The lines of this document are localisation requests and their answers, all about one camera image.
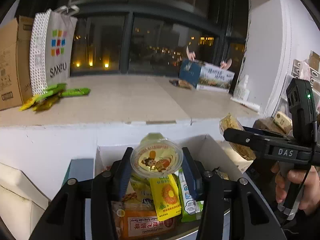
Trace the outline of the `jelly cup with cartoon lid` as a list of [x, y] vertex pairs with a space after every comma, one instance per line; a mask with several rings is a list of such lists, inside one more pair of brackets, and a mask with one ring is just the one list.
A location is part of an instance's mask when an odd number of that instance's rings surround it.
[[159, 178], [182, 167], [182, 148], [161, 133], [149, 133], [133, 149], [130, 163], [133, 172], [142, 178]]

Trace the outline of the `clear waffle cracker pack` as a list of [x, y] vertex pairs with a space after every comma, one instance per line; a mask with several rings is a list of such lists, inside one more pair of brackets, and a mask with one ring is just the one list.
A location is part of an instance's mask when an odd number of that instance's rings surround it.
[[237, 118], [228, 113], [220, 120], [219, 127], [224, 139], [230, 143], [238, 155], [246, 161], [252, 161], [256, 158], [253, 150], [246, 146], [245, 130]]

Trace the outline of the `black yellow snack packet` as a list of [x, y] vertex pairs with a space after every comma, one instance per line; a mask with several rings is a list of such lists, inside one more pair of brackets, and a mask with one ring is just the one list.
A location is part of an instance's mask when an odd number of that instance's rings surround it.
[[229, 180], [229, 175], [223, 172], [220, 167], [213, 169], [213, 172], [217, 174], [221, 179]]

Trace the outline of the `yellow small snack packet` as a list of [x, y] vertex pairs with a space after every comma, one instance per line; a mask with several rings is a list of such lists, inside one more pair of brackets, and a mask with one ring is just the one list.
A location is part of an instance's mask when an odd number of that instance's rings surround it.
[[149, 179], [157, 219], [163, 222], [181, 214], [182, 207], [175, 178], [169, 174]]

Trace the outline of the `yellow bread snack bag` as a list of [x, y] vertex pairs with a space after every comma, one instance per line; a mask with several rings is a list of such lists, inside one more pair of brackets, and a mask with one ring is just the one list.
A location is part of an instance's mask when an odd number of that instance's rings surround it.
[[155, 211], [150, 183], [136, 174], [131, 175], [125, 195], [121, 199], [125, 210]]

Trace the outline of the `green wafer snack pack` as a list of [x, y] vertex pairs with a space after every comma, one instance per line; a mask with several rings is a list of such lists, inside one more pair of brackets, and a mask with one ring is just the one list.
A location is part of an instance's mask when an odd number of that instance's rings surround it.
[[178, 171], [178, 190], [182, 207], [181, 222], [193, 222], [201, 219], [203, 210], [203, 201], [196, 202], [191, 196], [187, 181], [185, 179], [183, 170], [180, 168]]

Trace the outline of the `orange white cracker bag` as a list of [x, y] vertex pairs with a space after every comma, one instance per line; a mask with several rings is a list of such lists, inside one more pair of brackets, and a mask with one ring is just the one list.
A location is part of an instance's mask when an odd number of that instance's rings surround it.
[[142, 203], [112, 202], [112, 213], [119, 239], [139, 239], [167, 233], [176, 219], [159, 221], [154, 206]]

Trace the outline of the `rolled white paper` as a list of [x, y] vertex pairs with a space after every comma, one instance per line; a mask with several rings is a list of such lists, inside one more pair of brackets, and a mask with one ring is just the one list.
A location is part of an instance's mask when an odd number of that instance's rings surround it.
[[237, 99], [237, 98], [234, 98], [234, 97], [231, 97], [231, 101], [233, 102], [236, 102], [242, 106], [245, 106], [249, 109], [251, 109], [252, 111], [255, 111], [256, 113], [259, 113], [260, 111], [260, 106], [255, 104], [255, 103], [251, 103], [251, 102], [248, 102], [248, 101], [245, 101], [245, 100], [241, 100], [241, 99]]

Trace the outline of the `yellow box on side table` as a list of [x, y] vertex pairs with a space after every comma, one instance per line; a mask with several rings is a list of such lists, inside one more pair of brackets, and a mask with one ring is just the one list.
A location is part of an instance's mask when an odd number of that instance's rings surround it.
[[273, 122], [283, 131], [285, 134], [289, 134], [292, 130], [292, 120], [283, 112], [277, 111], [273, 117]]

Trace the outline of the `white spray bottle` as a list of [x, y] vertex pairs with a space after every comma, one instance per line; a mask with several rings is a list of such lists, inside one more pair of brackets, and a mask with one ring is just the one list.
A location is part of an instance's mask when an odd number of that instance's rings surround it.
[[233, 97], [239, 100], [247, 101], [249, 96], [249, 89], [247, 88], [249, 76], [246, 74], [236, 85]]

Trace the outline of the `clear plastic drawer unit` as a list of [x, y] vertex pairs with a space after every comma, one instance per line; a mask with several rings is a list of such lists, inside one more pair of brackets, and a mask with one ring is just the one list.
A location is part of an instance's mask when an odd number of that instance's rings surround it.
[[312, 69], [305, 61], [300, 62], [298, 60], [293, 61], [292, 72], [291, 74], [287, 74], [285, 77], [284, 85], [275, 113], [280, 111], [286, 114], [290, 119], [292, 118], [287, 102], [286, 89], [293, 78], [310, 81], [316, 111], [319, 113], [319, 72]]

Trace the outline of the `printed landscape tissue box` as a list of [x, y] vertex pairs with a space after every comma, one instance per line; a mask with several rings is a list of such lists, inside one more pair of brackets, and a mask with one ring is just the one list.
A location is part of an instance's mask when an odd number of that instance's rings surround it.
[[183, 60], [179, 78], [197, 90], [228, 93], [234, 72], [202, 61]]

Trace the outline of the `brown wrapper on sill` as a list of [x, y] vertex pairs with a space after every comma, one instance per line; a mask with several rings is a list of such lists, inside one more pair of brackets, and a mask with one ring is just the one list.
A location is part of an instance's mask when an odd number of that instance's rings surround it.
[[172, 80], [169, 80], [169, 82], [175, 87], [180, 87], [180, 88], [189, 89], [189, 90], [192, 90], [194, 88], [193, 85], [191, 85], [185, 80], [172, 79]]

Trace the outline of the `green snack packets on sill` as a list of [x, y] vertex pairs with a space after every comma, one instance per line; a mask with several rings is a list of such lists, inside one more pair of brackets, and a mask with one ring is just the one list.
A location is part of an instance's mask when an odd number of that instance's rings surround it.
[[34, 112], [47, 111], [58, 103], [62, 98], [71, 98], [79, 96], [87, 96], [91, 90], [89, 88], [72, 88], [67, 89], [65, 83], [58, 83], [43, 89], [41, 94], [35, 94], [32, 98], [24, 103], [19, 111], [32, 109]]

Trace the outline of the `cream sofa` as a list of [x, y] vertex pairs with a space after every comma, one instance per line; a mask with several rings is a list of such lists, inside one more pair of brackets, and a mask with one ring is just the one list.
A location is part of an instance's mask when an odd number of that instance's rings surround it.
[[48, 205], [21, 170], [1, 164], [1, 219], [15, 239], [29, 239]]

